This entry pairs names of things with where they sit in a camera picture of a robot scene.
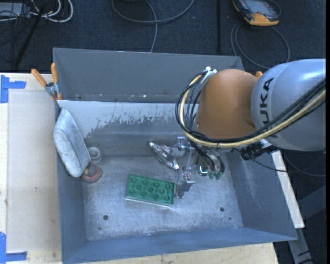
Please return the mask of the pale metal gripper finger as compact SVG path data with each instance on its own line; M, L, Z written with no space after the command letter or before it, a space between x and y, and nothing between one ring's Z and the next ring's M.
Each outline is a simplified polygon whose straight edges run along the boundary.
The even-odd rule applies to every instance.
M182 199L194 183L191 173L182 173L176 184L176 198Z
M179 170L180 162L188 154L188 146L185 142L185 137L177 137L176 142L171 148L172 163L175 170Z

